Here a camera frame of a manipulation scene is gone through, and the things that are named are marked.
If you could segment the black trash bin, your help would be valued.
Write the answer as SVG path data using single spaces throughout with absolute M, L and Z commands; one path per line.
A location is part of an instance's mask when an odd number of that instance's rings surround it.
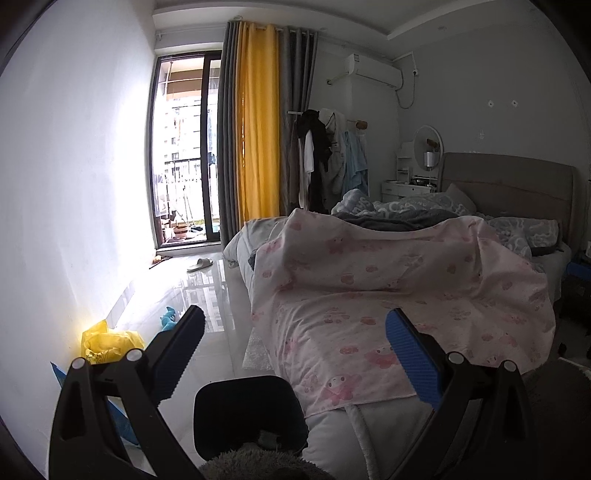
M 193 443 L 204 460 L 245 445 L 300 456 L 308 446 L 308 425 L 283 378 L 235 378 L 209 383 L 195 394 Z

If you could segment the yellow plastic bag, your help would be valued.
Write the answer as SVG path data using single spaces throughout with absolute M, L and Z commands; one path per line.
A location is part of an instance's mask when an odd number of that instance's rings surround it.
M 81 335 L 80 356 L 91 364 L 116 362 L 132 349 L 144 349 L 142 337 L 134 331 L 116 331 L 102 320 Z

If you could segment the white mattress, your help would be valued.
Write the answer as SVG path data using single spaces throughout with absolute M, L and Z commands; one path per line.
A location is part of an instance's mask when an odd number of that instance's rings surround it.
M 252 220 L 223 250 L 232 272 L 230 307 L 238 331 L 236 364 L 245 375 L 263 375 L 242 368 L 253 329 L 250 314 L 252 266 L 249 258 L 283 227 L 283 217 Z M 431 408 L 416 396 L 406 399 L 336 409 L 308 418 L 308 447 L 304 460 L 336 479 L 392 479 L 411 444 L 425 426 Z

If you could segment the teal plush toy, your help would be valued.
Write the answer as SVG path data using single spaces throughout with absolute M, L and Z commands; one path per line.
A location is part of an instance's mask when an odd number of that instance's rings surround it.
M 173 307 L 167 306 L 165 313 L 160 317 L 161 332 L 171 331 L 177 325 L 177 312 Z

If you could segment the grey blue patterned pillow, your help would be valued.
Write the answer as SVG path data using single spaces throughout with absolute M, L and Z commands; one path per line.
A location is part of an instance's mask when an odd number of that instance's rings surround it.
M 498 217 L 487 224 L 503 246 L 528 260 L 553 253 L 560 244 L 560 225 L 556 220 Z

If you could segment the pink patterned duvet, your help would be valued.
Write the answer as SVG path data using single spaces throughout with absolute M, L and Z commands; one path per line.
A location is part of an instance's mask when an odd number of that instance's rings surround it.
M 545 274 L 474 216 L 383 232 L 297 210 L 257 249 L 250 295 L 273 371 L 307 416 L 414 395 L 386 336 L 394 309 L 445 351 L 523 372 L 555 331 Z

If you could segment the white slipper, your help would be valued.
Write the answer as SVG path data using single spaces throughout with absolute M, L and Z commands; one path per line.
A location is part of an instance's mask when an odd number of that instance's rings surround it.
M 197 262 L 195 262 L 193 265 L 190 265 L 186 269 L 186 272 L 187 273 L 193 273 L 193 272 L 197 272 L 197 271 L 201 271 L 201 270 L 207 269 L 207 268 L 209 268 L 211 266 L 212 266 L 211 259 L 208 259 L 208 258 L 199 258 L 197 260 Z

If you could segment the dark grey blanket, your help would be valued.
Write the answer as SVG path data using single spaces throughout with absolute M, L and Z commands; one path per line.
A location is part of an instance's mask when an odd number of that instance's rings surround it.
M 457 219 L 458 215 L 442 209 L 408 210 L 395 213 L 392 217 L 382 218 L 376 215 L 353 215 L 339 212 L 335 217 L 368 230 L 382 232 L 412 232 L 434 227 L 444 221 Z

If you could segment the brown bed headboard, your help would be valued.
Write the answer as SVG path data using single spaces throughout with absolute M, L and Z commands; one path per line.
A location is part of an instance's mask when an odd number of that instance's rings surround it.
M 573 166 L 509 155 L 448 152 L 439 167 L 440 189 L 445 191 L 451 184 L 480 213 L 556 220 L 564 243 L 572 250 L 582 244 L 586 193 Z

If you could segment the white dresser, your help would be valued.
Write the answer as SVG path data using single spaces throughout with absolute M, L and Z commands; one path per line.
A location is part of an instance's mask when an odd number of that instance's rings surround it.
M 413 142 L 403 142 L 394 160 L 394 178 L 381 183 L 381 200 L 392 202 L 404 197 L 438 190 L 438 168 L 425 167 L 424 157 L 414 153 Z

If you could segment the round vanity mirror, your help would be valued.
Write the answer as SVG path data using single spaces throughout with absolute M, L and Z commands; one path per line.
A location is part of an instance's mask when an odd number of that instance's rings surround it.
M 439 131 L 430 125 L 421 126 L 413 140 L 413 158 L 417 166 L 432 173 L 439 167 L 444 154 L 443 138 Z

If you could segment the hanging clothes on rack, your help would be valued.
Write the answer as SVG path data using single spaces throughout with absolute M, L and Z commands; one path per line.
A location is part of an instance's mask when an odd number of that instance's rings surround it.
M 329 213 L 346 193 L 370 193 L 365 120 L 331 109 L 287 110 L 283 125 L 287 211 Z

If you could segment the balcony window door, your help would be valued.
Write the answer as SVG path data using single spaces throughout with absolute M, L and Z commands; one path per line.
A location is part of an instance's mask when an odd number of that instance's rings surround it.
M 157 59 L 148 122 L 155 243 L 171 249 L 217 242 L 217 112 L 221 53 Z

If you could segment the white air conditioner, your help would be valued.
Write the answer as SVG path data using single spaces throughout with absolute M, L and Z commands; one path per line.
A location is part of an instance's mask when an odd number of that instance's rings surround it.
M 349 55 L 344 60 L 344 68 L 342 73 L 329 78 L 327 84 L 334 85 L 345 77 L 356 76 L 394 89 L 400 89 L 403 86 L 403 74 L 398 68 L 367 56 L 356 53 Z

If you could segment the yellow curtain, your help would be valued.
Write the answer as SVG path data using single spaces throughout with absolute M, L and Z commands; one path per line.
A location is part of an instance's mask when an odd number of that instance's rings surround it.
M 235 77 L 238 219 L 280 215 L 280 41 L 273 25 L 242 22 Z

